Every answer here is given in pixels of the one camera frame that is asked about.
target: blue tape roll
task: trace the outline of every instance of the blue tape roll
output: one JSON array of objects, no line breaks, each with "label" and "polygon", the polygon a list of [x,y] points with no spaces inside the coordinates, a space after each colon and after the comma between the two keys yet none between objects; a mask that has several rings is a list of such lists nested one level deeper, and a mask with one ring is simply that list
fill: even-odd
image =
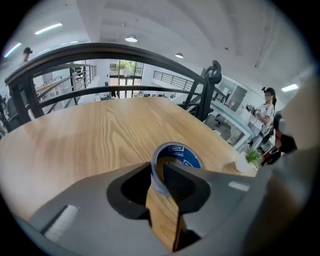
[{"label": "blue tape roll", "polygon": [[203,168],[199,156],[186,145],[178,142],[167,142],[160,145],[155,150],[151,160],[151,186],[164,196],[170,196],[170,193],[157,175],[157,160],[163,157],[175,158],[186,166]]}]

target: person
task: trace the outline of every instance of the person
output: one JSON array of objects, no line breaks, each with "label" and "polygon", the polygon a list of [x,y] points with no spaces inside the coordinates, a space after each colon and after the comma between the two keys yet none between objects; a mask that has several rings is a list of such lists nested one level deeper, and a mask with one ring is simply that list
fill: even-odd
[{"label": "person", "polygon": [[32,54],[33,51],[30,49],[30,47],[26,47],[23,50],[23,54],[22,54],[22,64],[26,63],[29,59],[30,54]]},{"label": "person", "polygon": [[269,132],[271,123],[275,115],[276,92],[273,88],[264,90],[265,103],[252,111],[249,119],[249,128],[253,136],[246,140],[252,148],[256,149],[261,143],[261,139]]},{"label": "person", "polygon": [[282,153],[289,154],[297,150],[295,139],[292,137],[281,111],[275,113],[273,126],[275,129],[275,146],[263,156],[262,166],[274,164]]}]

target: woman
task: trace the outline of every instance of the woman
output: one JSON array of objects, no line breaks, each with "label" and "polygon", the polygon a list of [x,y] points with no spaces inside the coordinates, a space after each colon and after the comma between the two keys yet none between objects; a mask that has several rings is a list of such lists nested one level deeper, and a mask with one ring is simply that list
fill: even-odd
[{"label": "woman", "polygon": [[250,143],[253,148],[257,148],[257,143],[269,132],[270,124],[275,115],[277,102],[275,90],[273,88],[266,89],[264,91],[264,98],[265,103],[255,109],[248,124],[253,132],[253,136],[246,142]]}]

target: white ceiling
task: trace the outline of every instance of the white ceiling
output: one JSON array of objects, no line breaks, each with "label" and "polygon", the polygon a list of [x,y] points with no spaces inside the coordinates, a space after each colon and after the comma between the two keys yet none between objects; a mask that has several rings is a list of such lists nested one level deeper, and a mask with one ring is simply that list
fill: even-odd
[{"label": "white ceiling", "polygon": [[[62,23],[41,35],[34,32]],[[110,42],[150,50],[196,72],[218,60],[222,72],[260,90],[295,82],[313,65],[299,35],[283,16],[263,0],[47,0],[25,18],[8,43],[36,54],[61,43]],[[184,59],[177,59],[181,52]]]}]

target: green plant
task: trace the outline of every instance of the green plant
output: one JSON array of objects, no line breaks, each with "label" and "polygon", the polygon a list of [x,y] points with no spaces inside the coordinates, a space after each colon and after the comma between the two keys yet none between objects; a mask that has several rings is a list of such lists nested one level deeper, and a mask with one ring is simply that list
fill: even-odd
[{"label": "green plant", "polygon": [[263,158],[262,155],[256,151],[253,148],[250,148],[247,152],[246,152],[246,156],[245,159],[248,163],[253,163],[255,167],[259,167]]},{"label": "green plant", "polygon": [[130,61],[130,60],[121,59],[120,60],[120,65],[119,65],[119,61],[118,61],[115,66],[116,66],[116,70],[119,70],[119,68],[120,68],[120,70],[129,69],[131,73],[134,73],[135,72],[135,67],[136,67],[136,62]]}]

